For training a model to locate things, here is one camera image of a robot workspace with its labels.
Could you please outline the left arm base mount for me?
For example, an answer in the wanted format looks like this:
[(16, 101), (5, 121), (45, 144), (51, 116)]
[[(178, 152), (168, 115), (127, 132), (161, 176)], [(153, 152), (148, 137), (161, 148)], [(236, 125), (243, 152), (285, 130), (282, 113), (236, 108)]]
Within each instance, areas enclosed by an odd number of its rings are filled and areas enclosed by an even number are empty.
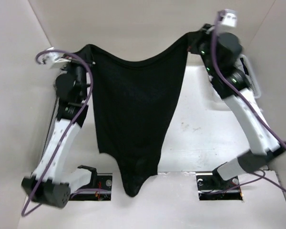
[(112, 196), (112, 173), (99, 173), (93, 181), (71, 194), (69, 201), (110, 201)]

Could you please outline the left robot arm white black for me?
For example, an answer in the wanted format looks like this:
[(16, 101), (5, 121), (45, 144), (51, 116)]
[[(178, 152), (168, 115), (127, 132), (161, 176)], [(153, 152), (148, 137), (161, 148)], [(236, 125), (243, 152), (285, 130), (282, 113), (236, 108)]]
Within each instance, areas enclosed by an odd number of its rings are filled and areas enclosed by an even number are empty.
[(94, 60), (63, 55), (51, 65), (61, 67), (54, 88), (58, 97), (58, 110), (54, 130), (40, 163), (29, 177), (24, 177), (22, 189), (28, 203), (64, 208), (72, 197), (97, 186), (97, 171), (93, 167), (78, 166), (68, 175), (63, 174), (65, 160), (72, 143), (81, 130), (88, 112), (92, 94), (91, 68)]

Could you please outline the black tank top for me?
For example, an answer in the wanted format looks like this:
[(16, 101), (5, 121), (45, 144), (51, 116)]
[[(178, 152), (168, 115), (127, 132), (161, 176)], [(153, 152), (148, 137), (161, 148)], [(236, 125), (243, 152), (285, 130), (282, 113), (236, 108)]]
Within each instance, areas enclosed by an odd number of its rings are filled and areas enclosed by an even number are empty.
[(100, 153), (118, 165), (125, 193), (135, 197), (157, 175), (165, 135), (184, 80), (191, 31), (143, 61), (123, 60), (87, 44), (77, 55), (92, 64), (93, 112)]

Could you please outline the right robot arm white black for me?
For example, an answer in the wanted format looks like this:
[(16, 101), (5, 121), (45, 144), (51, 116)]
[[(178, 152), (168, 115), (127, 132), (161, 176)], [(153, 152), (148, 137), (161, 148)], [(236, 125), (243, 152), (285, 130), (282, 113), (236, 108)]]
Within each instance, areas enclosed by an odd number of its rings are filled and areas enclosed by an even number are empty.
[(211, 85), (230, 108), (249, 143), (249, 149), (212, 171), (212, 184), (224, 188), (229, 180), (256, 172), (286, 152), (286, 142), (278, 140), (256, 104), (246, 73), (241, 70), (243, 47), (229, 32), (215, 34), (213, 25), (188, 33), (188, 51), (200, 55)]

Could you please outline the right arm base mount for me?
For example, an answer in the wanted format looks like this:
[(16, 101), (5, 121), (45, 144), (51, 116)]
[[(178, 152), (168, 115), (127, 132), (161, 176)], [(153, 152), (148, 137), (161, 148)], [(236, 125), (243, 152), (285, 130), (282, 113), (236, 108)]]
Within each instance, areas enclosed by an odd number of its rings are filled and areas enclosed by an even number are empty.
[(238, 177), (217, 181), (212, 173), (196, 173), (196, 182), (200, 201), (243, 200)]

